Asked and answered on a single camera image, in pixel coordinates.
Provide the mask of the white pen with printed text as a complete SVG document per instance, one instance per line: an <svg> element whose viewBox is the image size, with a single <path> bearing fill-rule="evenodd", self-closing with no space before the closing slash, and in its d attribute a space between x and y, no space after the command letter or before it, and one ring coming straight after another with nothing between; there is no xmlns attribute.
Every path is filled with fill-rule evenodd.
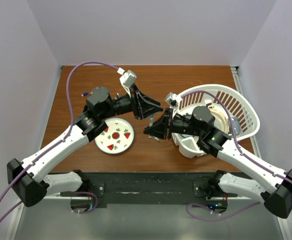
<svg viewBox="0 0 292 240"><path fill-rule="evenodd" d="M150 122L149 122L149 127L151 127L151 126L153 126L154 115L150 116L149 120L150 120Z"/></svg>

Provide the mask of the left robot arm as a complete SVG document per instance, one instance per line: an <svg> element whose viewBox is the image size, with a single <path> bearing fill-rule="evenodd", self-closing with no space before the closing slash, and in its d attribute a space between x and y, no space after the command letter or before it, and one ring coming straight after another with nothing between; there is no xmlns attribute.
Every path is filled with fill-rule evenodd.
<svg viewBox="0 0 292 240"><path fill-rule="evenodd" d="M88 193L90 179L80 170L50 174L50 171L77 149L87 145L107 127L106 119L133 113L143 120L163 110L160 102L140 92L132 84L130 93L112 99L104 86L92 89L83 112L55 140L32 156L7 164L8 183L26 207L39 203L45 196L73 192Z"/></svg>

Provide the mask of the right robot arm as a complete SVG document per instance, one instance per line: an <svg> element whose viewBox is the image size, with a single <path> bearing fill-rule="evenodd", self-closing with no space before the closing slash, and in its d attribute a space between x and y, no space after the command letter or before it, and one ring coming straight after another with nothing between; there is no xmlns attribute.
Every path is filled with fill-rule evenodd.
<svg viewBox="0 0 292 240"><path fill-rule="evenodd" d="M168 140L172 134L198 137L197 146L235 166L249 178L234 176L218 170L208 181L213 196L236 194L261 203L273 215L286 219L292 210L292 169L284 171L272 166L241 147L235 137L214 126L215 117L205 106L194 108L190 117L173 114L168 108L164 114L144 129L144 134Z"/></svg>

